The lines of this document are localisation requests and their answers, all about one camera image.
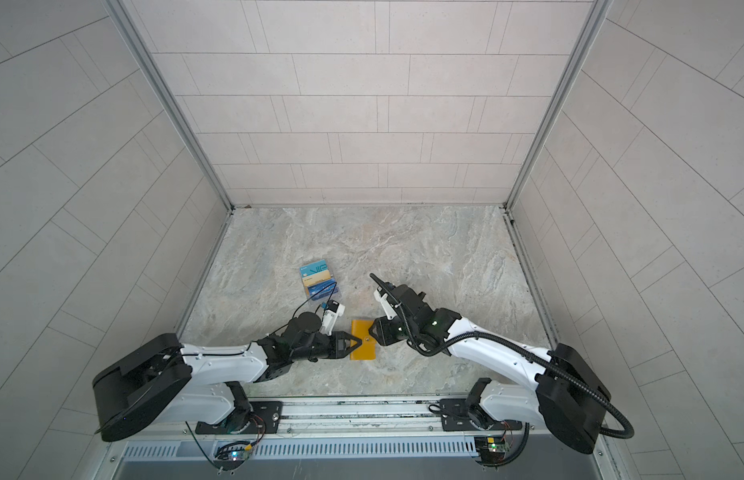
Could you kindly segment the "yellow leather card holder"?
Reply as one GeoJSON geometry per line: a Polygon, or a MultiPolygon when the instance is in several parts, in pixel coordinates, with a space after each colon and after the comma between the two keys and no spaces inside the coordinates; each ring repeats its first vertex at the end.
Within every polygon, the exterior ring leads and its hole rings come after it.
{"type": "Polygon", "coordinates": [[[371,319],[354,319],[351,323],[351,334],[358,338],[353,341],[352,361],[373,361],[376,359],[377,342],[370,334],[374,321],[371,319]]]}

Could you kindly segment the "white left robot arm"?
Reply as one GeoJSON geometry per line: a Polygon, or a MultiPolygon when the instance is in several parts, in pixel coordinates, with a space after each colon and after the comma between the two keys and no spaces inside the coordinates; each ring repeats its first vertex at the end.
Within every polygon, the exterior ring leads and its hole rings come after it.
{"type": "Polygon", "coordinates": [[[197,422],[217,433],[255,424],[245,385],[274,380],[298,361],[342,359],[359,346],[346,332],[322,332],[304,312],[282,333],[247,345],[201,347],[161,334],[95,376],[92,387],[106,442],[126,439],[156,423],[197,422]]]}

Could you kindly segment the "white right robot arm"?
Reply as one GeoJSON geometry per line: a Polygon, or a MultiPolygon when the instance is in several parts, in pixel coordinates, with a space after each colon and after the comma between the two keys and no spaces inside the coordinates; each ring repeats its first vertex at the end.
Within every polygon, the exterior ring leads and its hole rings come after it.
{"type": "Polygon", "coordinates": [[[509,340],[455,311],[432,309],[424,297],[406,285],[380,284],[375,299],[384,314],[355,335],[352,346],[359,349],[366,338],[380,346],[404,341],[425,357],[446,354],[475,362],[520,389],[510,393],[501,383],[482,377],[466,398],[430,405],[445,430],[509,433],[519,427],[528,434],[542,423],[565,446],[583,454],[592,453],[601,436],[633,436],[633,426],[574,348],[560,343],[546,350],[509,340]]]}

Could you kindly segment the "blue card in stand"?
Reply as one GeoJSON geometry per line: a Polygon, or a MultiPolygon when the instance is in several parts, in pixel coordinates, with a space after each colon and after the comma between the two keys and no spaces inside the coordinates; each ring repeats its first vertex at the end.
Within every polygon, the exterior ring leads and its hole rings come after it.
{"type": "Polygon", "coordinates": [[[337,282],[335,279],[328,279],[310,285],[307,288],[309,300],[319,300],[330,296],[336,289],[337,282]]]}

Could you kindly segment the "beige card in stand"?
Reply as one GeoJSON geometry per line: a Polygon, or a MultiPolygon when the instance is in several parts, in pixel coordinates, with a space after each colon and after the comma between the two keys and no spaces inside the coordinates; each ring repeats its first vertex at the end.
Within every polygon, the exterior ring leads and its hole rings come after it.
{"type": "Polygon", "coordinates": [[[303,285],[306,288],[309,288],[309,287],[311,287],[313,285],[321,284],[321,283],[326,282],[326,281],[329,281],[331,279],[332,279],[331,273],[328,270],[326,270],[326,271],[324,271],[324,272],[322,272],[321,274],[318,274],[318,275],[313,275],[313,276],[308,276],[308,277],[302,277],[302,282],[303,282],[303,285]]]}

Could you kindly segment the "teal card in stand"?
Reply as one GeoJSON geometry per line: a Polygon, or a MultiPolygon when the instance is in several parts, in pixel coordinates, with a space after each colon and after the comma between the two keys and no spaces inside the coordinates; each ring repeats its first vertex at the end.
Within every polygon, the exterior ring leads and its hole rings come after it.
{"type": "Polygon", "coordinates": [[[300,274],[302,277],[308,277],[313,275],[321,274],[328,269],[328,264],[325,260],[318,260],[300,268],[300,274]]]}

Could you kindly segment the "perforated vent strip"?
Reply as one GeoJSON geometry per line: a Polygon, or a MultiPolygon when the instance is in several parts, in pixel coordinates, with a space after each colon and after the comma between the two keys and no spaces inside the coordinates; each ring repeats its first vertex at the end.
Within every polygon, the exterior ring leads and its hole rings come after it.
{"type": "MultiPolygon", "coordinates": [[[[135,441],[122,454],[126,461],[191,461],[212,457],[218,441],[135,441]]],[[[379,437],[265,439],[254,448],[254,460],[473,457],[475,442],[463,437],[379,437]]]]}

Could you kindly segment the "left green circuit board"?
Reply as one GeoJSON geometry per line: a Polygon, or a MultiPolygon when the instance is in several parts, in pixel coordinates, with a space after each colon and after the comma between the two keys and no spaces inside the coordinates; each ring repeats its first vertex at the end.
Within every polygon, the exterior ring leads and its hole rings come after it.
{"type": "Polygon", "coordinates": [[[250,458],[253,449],[253,445],[248,441],[232,442],[219,447],[215,459],[221,462],[242,463],[250,458]]]}

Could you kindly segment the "green circuit board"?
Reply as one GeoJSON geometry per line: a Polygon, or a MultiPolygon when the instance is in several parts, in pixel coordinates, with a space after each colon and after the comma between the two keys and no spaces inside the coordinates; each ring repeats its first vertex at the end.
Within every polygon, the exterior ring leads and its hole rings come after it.
{"type": "Polygon", "coordinates": [[[219,447],[215,459],[221,462],[242,463],[250,458],[253,449],[253,445],[248,441],[232,442],[219,447]]]}
{"type": "Polygon", "coordinates": [[[508,443],[504,437],[476,436],[474,443],[479,463],[497,465],[504,462],[508,451],[508,443]]]}

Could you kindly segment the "right green circuit board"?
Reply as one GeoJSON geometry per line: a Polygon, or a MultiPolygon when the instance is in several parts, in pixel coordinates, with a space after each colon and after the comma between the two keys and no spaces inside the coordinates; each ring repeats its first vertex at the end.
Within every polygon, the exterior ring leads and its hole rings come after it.
{"type": "Polygon", "coordinates": [[[497,465],[504,462],[508,451],[508,443],[504,437],[476,436],[474,443],[479,463],[497,465]]]}

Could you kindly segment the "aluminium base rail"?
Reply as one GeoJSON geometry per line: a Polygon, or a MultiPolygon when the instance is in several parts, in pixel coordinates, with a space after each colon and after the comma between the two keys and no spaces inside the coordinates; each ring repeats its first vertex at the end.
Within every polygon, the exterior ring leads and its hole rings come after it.
{"type": "MultiPolygon", "coordinates": [[[[477,403],[495,420],[516,420],[530,426],[542,422],[561,442],[585,453],[593,450],[606,415],[604,406],[589,396],[575,398],[551,394],[534,399],[512,395],[508,390],[500,389],[472,392],[461,399],[477,403]]],[[[281,401],[284,407],[278,429],[282,422],[294,423],[302,420],[326,425],[335,423],[383,427],[385,424],[412,421],[416,418],[439,418],[428,410],[428,406],[437,401],[415,398],[374,401],[309,398],[300,403],[293,398],[288,402],[281,401]]],[[[188,394],[171,402],[154,398],[139,405],[133,412],[116,413],[113,419],[102,425],[101,435],[104,441],[115,442],[131,437],[153,424],[187,421],[215,425],[226,419],[236,408],[248,409],[250,402],[242,390],[238,391],[238,396],[232,403],[222,396],[202,398],[188,394]]]]}

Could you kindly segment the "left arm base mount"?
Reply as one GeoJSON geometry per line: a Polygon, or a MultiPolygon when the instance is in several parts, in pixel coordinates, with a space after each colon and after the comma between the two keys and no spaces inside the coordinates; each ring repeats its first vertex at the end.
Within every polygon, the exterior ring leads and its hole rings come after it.
{"type": "Polygon", "coordinates": [[[236,408],[218,424],[198,422],[194,432],[199,435],[275,434],[283,407],[281,401],[251,401],[248,409],[236,408]]]}

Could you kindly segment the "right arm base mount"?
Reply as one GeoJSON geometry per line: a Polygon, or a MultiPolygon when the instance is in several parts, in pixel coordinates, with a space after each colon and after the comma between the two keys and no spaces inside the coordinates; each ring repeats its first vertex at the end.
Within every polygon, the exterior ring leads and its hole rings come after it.
{"type": "Polygon", "coordinates": [[[438,416],[446,432],[522,431],[523,423],[516,420],[495,420],[477,403],[467,399],[443,398],[428,406],[438,416]]]}

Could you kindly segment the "left corner metal post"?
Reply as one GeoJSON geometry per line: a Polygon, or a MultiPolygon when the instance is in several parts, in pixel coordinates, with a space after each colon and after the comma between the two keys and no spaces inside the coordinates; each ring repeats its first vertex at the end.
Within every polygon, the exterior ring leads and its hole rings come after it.
{"type": "Polygon", "coordinates": [[[104,4],[124,42],[143,71],[149,86],[158,97],[185,146],[202,169],[206,178],[210,181],[213,189],[218,194],[229,214],[232,214],[235,210],[235,206],[231,202],[221,180],[214,171],[208,156],[203,151],[197,136],[192,131],[191,125],[186,115],[182,112],[177,99],[170,91],[166,80],[162,76],[156,61],[147,48],[145,41],[141,37],[135,22],[132,20],[127,8],[125,7],[124,2],[119,0],[105,0],[104,4]]]}

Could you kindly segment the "corner metal post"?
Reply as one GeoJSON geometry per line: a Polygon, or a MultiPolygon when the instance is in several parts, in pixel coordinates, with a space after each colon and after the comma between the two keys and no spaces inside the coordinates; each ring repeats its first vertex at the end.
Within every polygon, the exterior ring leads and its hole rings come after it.
{"type": "Polygon", "coordinates": [[[599,29],[606,18],[611,4],[612,1],[610,0],[597,0],[593,2],[565,69],[555,88],[549,106],[545,111],[538,131],[533,138],[530,149],[519,172],[519,176],[513,185],[508,201],[505,203],[506,211],[510,212],[518,203],[522,190],[531,175],[534,164],[544,147],[547,137],[555,125],[556,119],[564,106],[578,73],[582,69],[588,52],[598,35],[599,29]]]}
{"type": "Polygon", "coordinates": [[[166,80],[162,76],[156,61],[147,48],[145,41],[141,37],[135,22],[132,20],[127,8],[125,7],[124,2],[119,0],[105,0],[104,4],[124,42],[143,71],[149,86],[158,97],[185,146],[202,169],[206,178],[210,181],[213,189],[218,194],[229,214],[232,214],[235,210],[235,206],[231,202],[221,180],[214,171],[208,156],[203,151],[197,136],[192,131],[191,125],[186,115],[182,112],[177,99],[170,91],[166,80]]]}

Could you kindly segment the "right corner metal post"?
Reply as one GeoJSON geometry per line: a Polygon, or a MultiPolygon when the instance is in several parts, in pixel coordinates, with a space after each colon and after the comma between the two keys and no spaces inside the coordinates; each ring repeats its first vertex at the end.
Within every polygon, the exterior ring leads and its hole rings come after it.
{"type": "Polygon", "coordinates": [[[549,106],[545,111],[538,131],[533,138],[530,149],[519,172],[519,176],[513,185],[508,201],[505,203],[506,211],[510,212],[518,203],[522,190],[531,175],[534,164],[544,147],[547,137],[555,125],[556,119],[564,106],[578,73],[582,69],[588,52],[598,35],[599,29],[606,18],[611,4],[612,1],[610,0],[597,0],[593,2],[565,69],[555,88],[549,106]]]}

